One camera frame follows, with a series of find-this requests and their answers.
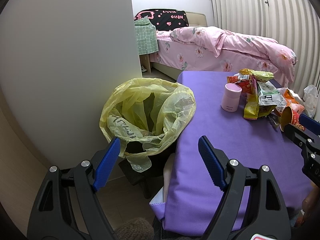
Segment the green checked cloth nightstand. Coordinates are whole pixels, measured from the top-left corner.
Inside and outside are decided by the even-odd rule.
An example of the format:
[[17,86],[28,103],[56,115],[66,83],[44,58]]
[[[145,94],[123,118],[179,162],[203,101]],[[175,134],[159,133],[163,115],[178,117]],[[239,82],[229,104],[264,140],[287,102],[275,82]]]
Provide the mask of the green checked cloth nightstand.
[[135,20],[135,36],[142,73],[151,72],[149,55],[158,51],[156,27],[145,16]]

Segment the white pleated curtain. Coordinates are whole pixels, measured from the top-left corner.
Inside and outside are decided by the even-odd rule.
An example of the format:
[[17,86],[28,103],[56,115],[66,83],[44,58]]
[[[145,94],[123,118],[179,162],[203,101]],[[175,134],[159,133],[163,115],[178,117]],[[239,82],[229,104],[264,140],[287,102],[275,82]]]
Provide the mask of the white pleated curtain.
[[309,0],[212,0],[215,25],[242,34],[270,37],[298,59],[293,90],[319,87],[319,16]]

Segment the white green snack bag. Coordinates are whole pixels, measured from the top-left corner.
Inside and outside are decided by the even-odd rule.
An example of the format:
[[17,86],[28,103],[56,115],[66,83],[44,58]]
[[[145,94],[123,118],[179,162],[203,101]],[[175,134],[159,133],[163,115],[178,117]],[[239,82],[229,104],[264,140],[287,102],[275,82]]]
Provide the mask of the white green snack bag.
[[285,98],[270,81],[258,81],[257,89],[259,106],[286,106]]

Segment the yellow nabati wafer wrapper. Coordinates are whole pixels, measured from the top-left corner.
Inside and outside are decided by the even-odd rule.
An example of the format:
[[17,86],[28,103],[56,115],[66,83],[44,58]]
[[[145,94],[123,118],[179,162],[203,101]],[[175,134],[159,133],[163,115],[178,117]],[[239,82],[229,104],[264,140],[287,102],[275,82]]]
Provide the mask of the yellow nabati wafer wrapper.
[[244,107],[244,119],[257,120],[259,114],[258,97],[255,94],[247,94],[247,101]]

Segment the yellow plastic trash bag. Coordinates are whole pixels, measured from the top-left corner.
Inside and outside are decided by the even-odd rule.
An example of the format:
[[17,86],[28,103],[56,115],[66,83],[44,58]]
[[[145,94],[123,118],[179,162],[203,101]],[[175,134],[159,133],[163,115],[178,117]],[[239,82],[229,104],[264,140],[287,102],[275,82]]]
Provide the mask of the yellow plastic trash bag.
[[171,146],[196,111],[193,91],[178,82],[134,78],[116,87],[101,112],[99,127],[107,141],[120,139],[119,156],[142,173],[150,157]]

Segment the white plastic bag on floor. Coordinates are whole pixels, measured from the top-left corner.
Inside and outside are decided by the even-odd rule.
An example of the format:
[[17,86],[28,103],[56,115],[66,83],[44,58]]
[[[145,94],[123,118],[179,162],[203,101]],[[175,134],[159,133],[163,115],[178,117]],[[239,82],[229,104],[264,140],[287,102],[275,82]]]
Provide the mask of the white plastic bag on floor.
[[314,118],[318,105],[318,91],[315,85],[308,85],[304,88],[304,107],[305,112],[310,118]]

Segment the pink floral bed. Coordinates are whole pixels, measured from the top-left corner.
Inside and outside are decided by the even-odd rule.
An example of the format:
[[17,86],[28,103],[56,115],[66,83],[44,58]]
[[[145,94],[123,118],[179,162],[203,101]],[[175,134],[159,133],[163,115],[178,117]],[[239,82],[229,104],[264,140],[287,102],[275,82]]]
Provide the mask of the pink floral bed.
[[183,27],[156,34],[158,51],[151,62],[180,71],[233,72],[248,68],[272,72],[282,86],[293,83],[294,51],[268,37],[217,27]]

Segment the purple table mat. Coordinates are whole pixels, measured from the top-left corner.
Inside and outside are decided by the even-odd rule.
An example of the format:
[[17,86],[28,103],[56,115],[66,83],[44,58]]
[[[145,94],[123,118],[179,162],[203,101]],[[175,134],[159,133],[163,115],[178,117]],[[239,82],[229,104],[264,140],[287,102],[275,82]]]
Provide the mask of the purple table mat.
[[244,119],[244,98],[234,113],[221,108],[228,76],[228,72],[187,71],[178,77],[179,83],[193,91],[196,111],[177,141],[167,200],[150,204],[166,231],[202,235],[222,197],[199,154],[201,136],[245,167],[267,165],[291,213],[300,210],[312,189],[302,172],[303,158],[297,145],[265,118]]

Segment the pink cylindrical container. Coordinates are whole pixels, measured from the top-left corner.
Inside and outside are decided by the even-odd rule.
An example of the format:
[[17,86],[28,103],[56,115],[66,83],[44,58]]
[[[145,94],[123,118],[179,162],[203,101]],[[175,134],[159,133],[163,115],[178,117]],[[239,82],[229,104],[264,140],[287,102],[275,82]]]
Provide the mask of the pink cylindrical container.
[[227,112],[236,112],[238,109],[242,88],[234,83],[225,84],[221,108]]

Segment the red paper cup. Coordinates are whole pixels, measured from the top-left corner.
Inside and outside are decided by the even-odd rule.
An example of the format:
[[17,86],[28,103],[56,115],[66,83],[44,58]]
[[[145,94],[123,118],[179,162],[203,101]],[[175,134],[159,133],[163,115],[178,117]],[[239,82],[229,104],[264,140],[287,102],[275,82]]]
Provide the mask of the red paper cup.
[[284,108],[280,118],[280,130],[283,132],[285,126],[292,124],[296,128],[305,131],[305,127],[299,123],[299,114],[290,106]]

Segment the beige headboard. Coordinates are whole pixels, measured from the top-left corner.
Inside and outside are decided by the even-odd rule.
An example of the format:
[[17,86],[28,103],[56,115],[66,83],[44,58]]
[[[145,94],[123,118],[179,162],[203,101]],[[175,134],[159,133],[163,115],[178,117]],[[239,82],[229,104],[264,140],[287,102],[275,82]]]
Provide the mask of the beige headboard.
[[185,12],[190,27],[207,27],[207,19],[205,14],[196,12]]

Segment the orange snack bag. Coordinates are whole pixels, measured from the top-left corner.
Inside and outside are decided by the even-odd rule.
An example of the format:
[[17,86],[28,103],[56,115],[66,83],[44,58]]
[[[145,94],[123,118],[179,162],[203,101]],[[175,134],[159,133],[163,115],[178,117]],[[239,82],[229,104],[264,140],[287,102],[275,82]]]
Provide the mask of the orange snack bag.
[[284,97],[286,100],[286,106],[291,107],[298,114],[302,114],[304,112],[304,102],[301,97],[296,94],[293,90],[289,88],[278,88],[278,92]]

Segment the black pink heart pillow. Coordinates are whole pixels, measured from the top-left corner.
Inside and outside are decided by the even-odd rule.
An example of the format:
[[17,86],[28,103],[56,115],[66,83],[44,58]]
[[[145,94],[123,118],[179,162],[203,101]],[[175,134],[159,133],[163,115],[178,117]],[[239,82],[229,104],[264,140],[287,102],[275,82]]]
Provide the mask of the black pink heart pillow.
[[176,28],[188,27],[187,14],[176,9],[145,9],[137,13],[134,20],[147,17],[157,30],[172,31]]

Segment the yellow green snack bag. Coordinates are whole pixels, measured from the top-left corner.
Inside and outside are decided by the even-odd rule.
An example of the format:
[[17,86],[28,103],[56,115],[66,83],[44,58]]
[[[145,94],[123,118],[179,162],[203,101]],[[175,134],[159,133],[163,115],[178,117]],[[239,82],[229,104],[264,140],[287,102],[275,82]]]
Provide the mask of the yellow green snack bag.
[[239,70],[241,75],[253,75],[255,79],[259,82],[267,82],[274,78],[274,74],[272,72],[265,72],[260,70],[252,70],[248,68],[244,68]]

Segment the red gold snack packet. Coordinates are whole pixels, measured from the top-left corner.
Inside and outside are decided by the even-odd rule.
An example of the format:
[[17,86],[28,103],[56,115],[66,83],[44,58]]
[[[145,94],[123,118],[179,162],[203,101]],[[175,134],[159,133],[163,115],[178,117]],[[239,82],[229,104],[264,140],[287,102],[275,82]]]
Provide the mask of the red gold snack packet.
[[255,78],[251,74],[228,76],[227,82],[241,87],[243,93],[254,94]]

